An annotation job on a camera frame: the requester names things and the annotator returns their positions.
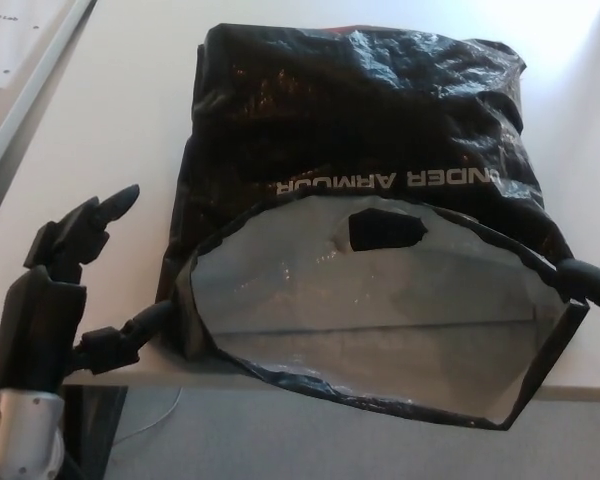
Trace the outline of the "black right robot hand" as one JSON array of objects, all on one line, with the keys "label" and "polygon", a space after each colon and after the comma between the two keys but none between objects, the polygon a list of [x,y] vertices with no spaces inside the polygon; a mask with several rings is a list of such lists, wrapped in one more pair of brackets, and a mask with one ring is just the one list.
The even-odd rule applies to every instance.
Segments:
[{"label": "black right robot hand", "polygon": [[559,282],[570,296],[600,308],[600,146],[576,151],[561,186],[560,223],[575,258],[560,264]]}]

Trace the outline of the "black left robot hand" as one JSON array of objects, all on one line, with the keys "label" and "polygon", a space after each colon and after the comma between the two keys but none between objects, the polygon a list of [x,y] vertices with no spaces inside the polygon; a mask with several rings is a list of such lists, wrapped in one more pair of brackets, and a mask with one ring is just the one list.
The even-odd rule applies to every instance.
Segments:
[{"label": "black left robot hand", "polygon": [[111,197],[92,197],[39,228],[25,273],[8,289],[0,322],[0,390],[55,393],[76,371],[94,375],[132,365],[176,312],[156,303],[120,329],[77,333],[87,302],[85,265],[98,258],[109,223],[125,215],[140,193],[131,185]]}]

